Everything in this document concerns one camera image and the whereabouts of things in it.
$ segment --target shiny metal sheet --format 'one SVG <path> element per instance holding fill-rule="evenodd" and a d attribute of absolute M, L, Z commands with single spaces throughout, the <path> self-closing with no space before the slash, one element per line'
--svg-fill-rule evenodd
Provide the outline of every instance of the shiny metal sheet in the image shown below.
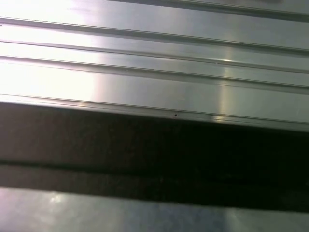
<path fill-rule="evenodd" d="M 0 41 L 36 44 L 40 45 L 42 50 L 51 50 L 42 46 L 60 46 L 70 49 L 79 48 L 80 50 L 139 54 L 144 57 L 167 57 L 309 73 L 307 56 L 295 54 L 289 54 L 287 56 L 283 52 L 261 51 L 211 44 L 181 44 L 133 38 L 117 38 L 93 33 L 76 33 L 70 30 L 54 30 L 10 24 L 3 24 L 0 31 L 2 32 L 0 33 Z M 20 53 L 19 56 L 31 57 L 38 50 L 35 47 L 31 47 L 33 52 L 28 52 L 25 55 L 29 49 L 29 46 L 6 43 L 1 45 L 0 56 L 4 55 L 4 52 L 10 51 L 14 52 L 16 56 Z M 47 56 L 50 53 L 58 53 L 57 51 L 59 49 L 55 49 L 55 52 L 42 54 L 42 56 Z"/>
<path fill-rule="evenodd" d="M 15 0 L 0 2 L 0 17 L 309 50 L 307 23 L 163 6 L 104 0 Z"/>
<path fill-rule="evenodd" d="M 303 0 L 180 0 L 181 2 L 202 2 L 230 7 L 253 8 L 295 14 L 309 14 L 309 5 Z"/>
<path fill-rule="evenodd" d="M 12 232 L 306 232 L 309 215 L 0 188 L 0 229 Z"/>
<path fill-rule="evenodd" d="M 55 60 L 72 63 L 118 66 L 145 70 L 204 75 L 208 77 L 217 77 L 220 79 L 231 78 L 237 80 L 309 87 L 308 73 L 293 73 L 257 68 L 244 68 L 181 59 L 146 57 L 106 52 L 104 53 L 14 43 L 0 43 L 0 55 L 3 57 L 31 58 L 38 60 Z"/>
<path fill-rule="evenodd" d="M 5 63 L 0 72 L 6 95 L 309 123 L 307 94 Z"/>
<path fill-rule="evenodd" d="M 308 131 L 309 23 L 201 1 L 0 2 L 0 101 Z"/>

